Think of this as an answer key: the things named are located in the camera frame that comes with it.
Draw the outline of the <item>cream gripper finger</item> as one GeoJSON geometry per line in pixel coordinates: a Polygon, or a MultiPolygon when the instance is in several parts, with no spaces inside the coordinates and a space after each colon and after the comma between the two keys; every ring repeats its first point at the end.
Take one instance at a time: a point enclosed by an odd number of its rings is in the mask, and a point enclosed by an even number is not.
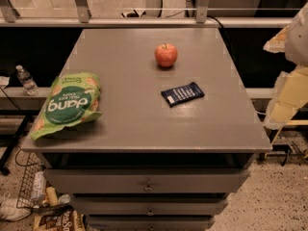
{"type": "Polygon", "coordinates": [[[299,109],[308,103],[308,67],[297,66],[282,71],[275,81],[271,101],[266,110],[264,125],[271,130],[285,126],[299,109]]]}
{"type": "Polygon", "coordinates": [[[270,53],[284,53],[288,29],[288,26],[281,29],[273,38],[265,43],[263,49],[270,53]]]}

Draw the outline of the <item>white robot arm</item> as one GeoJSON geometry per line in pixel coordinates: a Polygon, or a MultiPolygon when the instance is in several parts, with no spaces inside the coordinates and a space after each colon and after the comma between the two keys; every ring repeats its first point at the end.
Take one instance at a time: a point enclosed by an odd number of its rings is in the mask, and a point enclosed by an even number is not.
{"type": "Polygon", "coordinates": [[[308,103],[308,5],[267,41],[263,49],[270,53],[284,53],[285,58],[295,64],[290,73],[282,71],[279,74],[266,110],[265,126],[278,130],[308,103]]]}

